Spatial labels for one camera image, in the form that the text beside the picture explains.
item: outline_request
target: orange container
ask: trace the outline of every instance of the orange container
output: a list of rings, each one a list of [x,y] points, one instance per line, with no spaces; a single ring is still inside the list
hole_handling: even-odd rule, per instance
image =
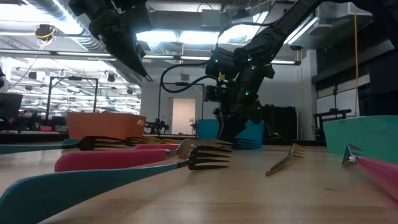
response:
[[[116,113],[68,113],[69,138],[106,136],[119,139],[142,137],[146,117]]]

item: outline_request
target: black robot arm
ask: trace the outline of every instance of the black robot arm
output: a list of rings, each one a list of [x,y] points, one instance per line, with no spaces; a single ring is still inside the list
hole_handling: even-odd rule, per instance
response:
[[[237,48],[233,54],[225,49],[215,49],[206,68],[207,75],[225,78],[218,87],[209,86],[207,100],[220,102],[215,109],[220,128],[218,139],[232,140],[245,129],[251,119],[261,120],[257,92],[264,79],[273,78],[271,62],[286,38],[323,2],[323,0],[298,0],[278,21],[258,33],[250,43]],[[333,2],[350,2],[334,0]],[[393,43],[398,40],[398,12],[396,0],[354,0],[358,7],[371,12],[382,25]]]

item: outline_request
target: metal frame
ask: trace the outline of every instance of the metal frame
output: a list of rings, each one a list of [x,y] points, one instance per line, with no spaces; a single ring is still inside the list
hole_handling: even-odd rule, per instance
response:
[[[176,85],[176,83],[164,83],[164,85]],[[203,107],[205,106],[205,84],[194,84],[194,85],[198,85],[202,87],[202,96],[201,96],[201,118],[203,119],[203,112],[204,109]],[[162,86],[159,84],[159,100],[157,103],[157,119],[160,119],[160,98],[161,98],[161,94],[162,94]]]
[[[94,93],[94,107],[93,113],[95,113],[96,105],[97,105],[97,91],[98,91],[98,79],[97,78],[82,78],[82,77],[50,77],[50,85],[49,85],[49,97],[47,98],[47,109],[45,114],[45,122],[49,120],[49,113],[50,113],[50,101],[51,101],[51,91],[52,88],[55,87],[57,84],[52,86],[52,80],[59,79],[64,80],[71,80],[71,81],[82,81],[82,80],[94,80],[95,81],[95,93]]]

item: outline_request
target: fluorescent light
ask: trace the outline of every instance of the fluorescent light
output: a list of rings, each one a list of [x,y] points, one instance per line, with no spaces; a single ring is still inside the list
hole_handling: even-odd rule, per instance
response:
[[[178,41],[185,44],[215,44],[218,32],[184,31]]]
[[[265,11],[259,14],[256,14],[253,16],[253,21],[257,23],[264,23],[264,21],[267,19],[269,11]],[[246,41],[253,39],[253,37],[259,32],[261,26],[252,26],[251,31],[249,31],[249,34],[246,36]]]
[[[88,57],[87,60],[102,60],[102,61],[116,61],[116,58],[98,58],[98,57]]]
[[[0,49],[2,54],[29,54],[29,55],[50,55],[49,51],[45,50],[14,50],[14,49]]]
[[[53,18],[51,15],[42,13],[31,5],[1,4],[0,20],[48,23],[53,21]]]
[[[85,57],[112,57],[111,54],[106,53],[88,53],[88,52],[57,52],[64,56],[85,56]]]
[[[293,44],[298,38],[300,38],[305,31],[307,31],[316,21],[318,20],[318,17],[314,17],[300,32],[298,32],[296,35],[294,35],[289,41],[287,41],[288,44]]]
[[[209,60],[210,57],[181,56],[181,60]]]
[[[177,41],[177,35],[174,31],[170,30],[152,30],[147,32],[141,32],[137,35],[137,40],[157,43],[157,42],[175,42]]]
[[[173,60],[174,56],[172,55],[145,55],[144,59],[164,59],[164,60]]]
[[[303,28],[303,26],[305,26],[309,20],[311,19],[311,17],[306,18],[285,40],[284,44],[287,44],[287,42],[289,42],[294,36],[296,36],[296,34],[298,32],[300,32],[300,30]]]
[[[288,61],[288,60],[273,60],[271,62],[271,64],[275,64],[275,65],[295,65],[296,62],[295,61]]]
[[[64,81],[60,81],[59,84],[64,85],[64,86],[69,86],[69,83],[66,83]]]
[[[25,36],[25,35],[35,35],[34,32],[21,32],[21,31],[0,31],[0,35],[14,35],[14,36]]]
[[[41,98],[47,98],[48,95],[46,94],[38,94],[38,93],[21,93],[24,96],[38,96]],[[85,96],[85,95],[72,95],[72,94],[51,94],[52,98],[63,98],[63,97],[72,97],[72,98],[76,98],[76,99],[81,99],[81,100],[93,100],[94,96]],[[127,102],[129,102],[132,105],[139,105],[139,103],[134,103],[133,101],[140,101],[140,99],[138,99],[136,96],[97,96],[97,100],[109,100],[106,99],[106,97],[110,98],[111,100],[118,100],[118,101],[122,101],[122,100],[126,100]]]

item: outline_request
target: duct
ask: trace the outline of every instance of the duct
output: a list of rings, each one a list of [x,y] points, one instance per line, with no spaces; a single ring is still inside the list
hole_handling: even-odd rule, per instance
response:
[[[26,3],[36,7],[39,11],[51,15],[59,21],[57,27],[66,34],[80,34],[90,36],[90,32],[83,27],[76,17],[69,11],[67,0],[24,0]],[[78,44],[89,51],[103,51],[104,47],[94,37],[75,37],[73,38]]]
[[[161,42],[147,42],[148,47],[150,48],[150,51],[153,54],[159,54],[159,55],[167,55],[170,54],[168,50],[166,50]]]

